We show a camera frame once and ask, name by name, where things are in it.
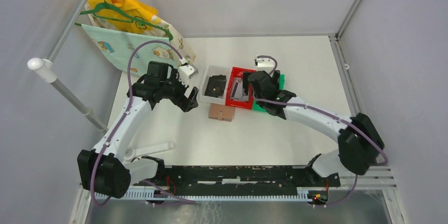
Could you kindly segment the tan leather card holder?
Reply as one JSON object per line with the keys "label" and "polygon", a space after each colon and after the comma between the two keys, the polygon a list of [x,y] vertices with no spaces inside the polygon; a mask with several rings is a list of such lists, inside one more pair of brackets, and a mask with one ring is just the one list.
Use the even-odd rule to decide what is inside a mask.
{"label": "tan leather card holder", "polygon": [[232,122],[235,116],[235,107],[225,106],[220,104],[211,104],[209,107],[208,118]]}

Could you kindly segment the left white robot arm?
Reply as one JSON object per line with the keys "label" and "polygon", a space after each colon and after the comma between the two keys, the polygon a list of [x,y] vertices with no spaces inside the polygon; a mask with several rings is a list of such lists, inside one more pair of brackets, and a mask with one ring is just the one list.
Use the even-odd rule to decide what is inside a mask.
{"label": "left white robot arm", "polygon": [[91,195],[100,193],[119,199],[130,185],[146,179],[155,186],[165,181],[162,159],[146,155],[125,164],[125,152],[143,120],[161,100],[170,100],[185,113],[198,107],[197,87],[192,88],[189,96],[185,95],[190,79],[197,73],[193,64],[178,68],[155,61],[148,64],[146,74],[130,83],[124,108],[112,128],[91,150],[79,153],[77,163],[85,190]]}

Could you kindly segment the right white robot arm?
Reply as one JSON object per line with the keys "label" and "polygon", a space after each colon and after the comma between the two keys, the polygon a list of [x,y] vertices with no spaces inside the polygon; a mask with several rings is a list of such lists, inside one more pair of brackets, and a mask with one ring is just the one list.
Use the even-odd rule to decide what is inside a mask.
{"label": "right white robot arm", "polygon": [[334,140],[338,148],[315,156],[305,171],[308,184],[318,186],[343,169],[364,175],[370,167],[386,165],[385,145],[371,119],[363,114],[343,116],[310,105],[295,93],[280,89],[279,71],[244,72],[243,83],[268,114],[308,126]]}

